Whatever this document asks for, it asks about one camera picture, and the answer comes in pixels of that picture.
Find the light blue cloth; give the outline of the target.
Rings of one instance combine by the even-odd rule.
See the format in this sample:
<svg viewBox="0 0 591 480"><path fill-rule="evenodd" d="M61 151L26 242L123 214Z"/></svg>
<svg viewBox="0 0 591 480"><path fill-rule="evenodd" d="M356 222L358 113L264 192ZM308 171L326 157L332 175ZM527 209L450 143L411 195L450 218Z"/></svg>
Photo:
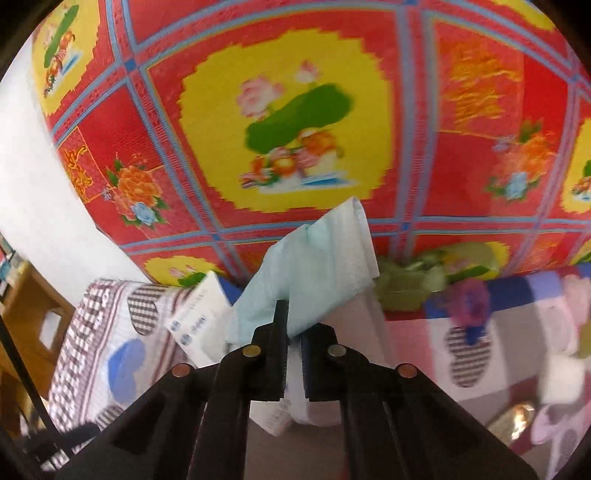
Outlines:
<svg viewBox="0 0 591 480"><path fill-rule="evenodd" d="M336 307L366 291L379 266L361 201L351 197L276 242L232 306L226 341L242 346L273 321L286 300L287 336L294 338Z"/></svg>

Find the white tissue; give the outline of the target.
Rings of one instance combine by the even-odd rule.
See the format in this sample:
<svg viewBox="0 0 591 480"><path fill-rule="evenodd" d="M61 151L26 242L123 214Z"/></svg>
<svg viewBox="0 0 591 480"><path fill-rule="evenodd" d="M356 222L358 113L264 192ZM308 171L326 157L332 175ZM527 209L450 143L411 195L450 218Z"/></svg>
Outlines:
<svg viewBox="0 0 591 480"><path fill-rule="evenodd" d="M583 393L586 377L584 360L548 354L538 377L538 397L543 405L574 403Z"/></svg>

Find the white speaker product box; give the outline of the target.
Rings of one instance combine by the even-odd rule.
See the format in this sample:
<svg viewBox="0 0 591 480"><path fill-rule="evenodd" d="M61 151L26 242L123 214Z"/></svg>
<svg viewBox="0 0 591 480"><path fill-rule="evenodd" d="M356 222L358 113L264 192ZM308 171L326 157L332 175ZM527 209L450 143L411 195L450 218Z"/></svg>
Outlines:
<svg viewBox="0 0 591 480"><path fill-rule="evenodd" d="M219 363L231 352L232 347L225 337L229 312L240 295L242 290L238 287L213 271L208 272L164 322L174 341L195 367ZM287 400L253 401L249 418L266 433L279 437L293 423L288 407Z"/></svg>

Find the wooden desk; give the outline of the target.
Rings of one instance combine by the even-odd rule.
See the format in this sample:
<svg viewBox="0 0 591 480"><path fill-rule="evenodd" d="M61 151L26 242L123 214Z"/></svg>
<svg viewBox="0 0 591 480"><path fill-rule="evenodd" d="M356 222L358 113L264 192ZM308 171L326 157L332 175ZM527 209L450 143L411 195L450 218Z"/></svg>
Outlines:
<svg viewBox="0 0 591 480"><path fill-rule="evenodd" d="M75 308L28 261L17 269L1 300L1 315L40 397L48 392L64 335ZM49 345L40 339L46 316L59 323ZM31 407L27 392L5 351L1 352L1 425L10 436L20 434L20 417Z"/></svg>

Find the checkered heart bed sheet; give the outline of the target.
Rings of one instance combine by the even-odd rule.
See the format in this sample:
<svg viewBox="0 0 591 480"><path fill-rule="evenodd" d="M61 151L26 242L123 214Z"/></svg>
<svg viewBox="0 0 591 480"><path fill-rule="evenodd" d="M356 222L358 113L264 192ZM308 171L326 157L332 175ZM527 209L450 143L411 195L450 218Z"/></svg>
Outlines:
<svg viewBox="0 0 591 480"><path fill-rule="evenodd" d="M394 365L411 363L481 422L534 399L544 358L557 351L552 309L562 278L590 279L586 263L492 280L486 335L469 345L441 301L419 312L384 314ZM188 291L100 279L85 291L67 329L48 393L61 431L86 422L106 427L185 354L164 322Z"/></svg>

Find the pink folded cloth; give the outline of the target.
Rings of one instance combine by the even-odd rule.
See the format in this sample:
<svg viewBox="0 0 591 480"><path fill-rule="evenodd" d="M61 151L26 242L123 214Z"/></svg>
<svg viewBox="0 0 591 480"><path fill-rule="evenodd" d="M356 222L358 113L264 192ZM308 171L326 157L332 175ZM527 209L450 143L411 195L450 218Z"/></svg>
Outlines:
<svg viewBox="0 0 591 480"><path fill-rule="evenodd" d="M569 274L562 278L562 290L563 302L551 315L556 349L585 359L590 356L590 279Z"/></svg>

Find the red floral patterned headboard cloth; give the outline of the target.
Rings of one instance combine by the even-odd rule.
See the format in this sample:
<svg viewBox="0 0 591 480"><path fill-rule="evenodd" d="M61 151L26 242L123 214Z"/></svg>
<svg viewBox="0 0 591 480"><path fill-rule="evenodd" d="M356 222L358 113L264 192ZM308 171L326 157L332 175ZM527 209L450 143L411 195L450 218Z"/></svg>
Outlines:
<svg viewBox="0 0 591 480"><path fill-rule="evenodd" d="M64 1L34 90L97 229L149 278L249 278L358 198L377 255L590 258L590 76L530 1Z"/></svg>

